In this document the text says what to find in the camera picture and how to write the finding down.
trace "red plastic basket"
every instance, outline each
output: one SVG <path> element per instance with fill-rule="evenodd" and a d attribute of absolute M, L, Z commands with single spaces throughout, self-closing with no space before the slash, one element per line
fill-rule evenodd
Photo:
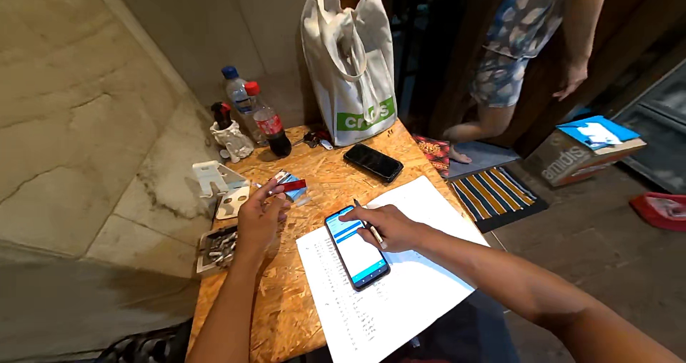
<path fill-rule="evenodd" d="M 648 192 L 629 201 L 629 204 L 636 209 L 639 215 L 645 219 L 648 224 L 654 227 L 677 230 L 679 232 L 686 232 L 686 218 L 667 218 L 658 213 L 647 201 L 647 197 L 666 198 L 668 200 L 676 201 L 680 204 L 686 204 L 686 195 L 674 195 Z"/>

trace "green logo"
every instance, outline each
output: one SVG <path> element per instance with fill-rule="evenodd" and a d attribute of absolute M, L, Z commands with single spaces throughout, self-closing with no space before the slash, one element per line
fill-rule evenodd
<path fill-rule="evenodd" d="M 390 97 L 386 99 L 385 101 L 382 101 L 379 103 L 381 105 L 381 110 L 379 118 L 377 119 L 376 122 L 373 123 L 367 123 L 364 120 L 364 117 L 362 114 L 351 114 L 351 113 L 337 113 L 336 114 L 336 130 L 338 131 L 365 131 L 372 127 L 373 125 L 377 124 L 378 122 L 381 122 L 385 119 L 388 119 L 393 113 L 395 113 L 395 109 L 393 107 L 393 98 Z"/>

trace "door mat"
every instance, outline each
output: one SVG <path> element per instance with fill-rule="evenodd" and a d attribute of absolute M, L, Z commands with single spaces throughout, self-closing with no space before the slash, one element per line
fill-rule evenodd
<path fill-rule="evenodd" d="M 502 166 L 519 159 L 517 153 L 511 149 L 489 145 L 483 142 L 456 143 L 455 150 L 471 158 L 471 163 L 464 164 L 450 160 L 446 178 L 464 177 L 495 166 Z"/>
<path fill-rule="evenodd" d="M 548 209 L 548 203 L 503 167 L 493 167 L 451 183 L 481 233 Z"/>

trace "water bottle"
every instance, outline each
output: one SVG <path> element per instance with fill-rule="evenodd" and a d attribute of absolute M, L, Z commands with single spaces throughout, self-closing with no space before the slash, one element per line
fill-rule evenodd
<path fill-rule="evenodd" d="M 248 130 L 248 133 L 250 133 L 250 136 L 258 146 L 266 146 L 267 137 L 257 127 L 253 118 L 254 110 L 251 106 L 250 97 L 245 91 L 245 80 L 238 78 L 238 71 L 234 66 L 224 67 L 222 74 L 227 80 L 226 91 L 228 99 L 233 105 L 233 109 L 238 112 L 242 125 L 245 126 L 245 129 Z"/>
<path fill-rule="evenodd" d="M 260 130 L 267 136 L 269 141 L 269 148 L 278 157 L 285 157 L 291 154 L 291 141 L 286 136 L 286 131 L 283 131 L 281 119 L 274 109 L 265 105 L 260 99 L 259 85 L 256 81 L 249 81 L 245 84 L 245 91 L 250 97 L 250 102 L 253 106 L 253 118 Z"/>

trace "wooden table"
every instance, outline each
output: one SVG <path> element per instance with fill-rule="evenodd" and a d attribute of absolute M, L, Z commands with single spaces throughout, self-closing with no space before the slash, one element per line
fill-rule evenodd
<path fill-rule="evenodd" d="M 305 132 L 307 128 L 300 126 L 288 129 L 287 135 L 294 142 L 302 138 Z M 288 157 L 279 160 L 276 160 L 268 148 L 261 148 L 236 164 L 227 164 L 258 183 L 264 183 L 283 168 L 301 179 L 304 178 L 307 181 L 307 195 L 312 197 L 312 201 L 289 211 L 288 219 L 279 226 L 279 243 L 274 244 L 268 252 L 268 259 L 273 259 L 262 273 L 254 302 L 250 335 L 251 361 L 282 362 L 326 344 L 298 254 L 296 239 L 321 227 L 325 217 L 351 204 L 353 197 L 364 205 L 383 192 L 408 183 L 420 175 L 426 175 L 450 204 L 469 219 L 453 192 L 424 157 L 400 121 L 381 134 L 365 140 L 364 144 L 405 165 L 390 186 L 344 162 L 343 154 L 349 148 L 326 150 L 318 146 L 311 149 L 302 143 L 293 147 Z M 233 224 L 235 219 L 215 220 L 213 228 Z M 189 350 L 193 347 L 225 277 L 226 272 L 202 280 Z M 230 319 L 227 319 L 227 326 L 230 326 Z"/>

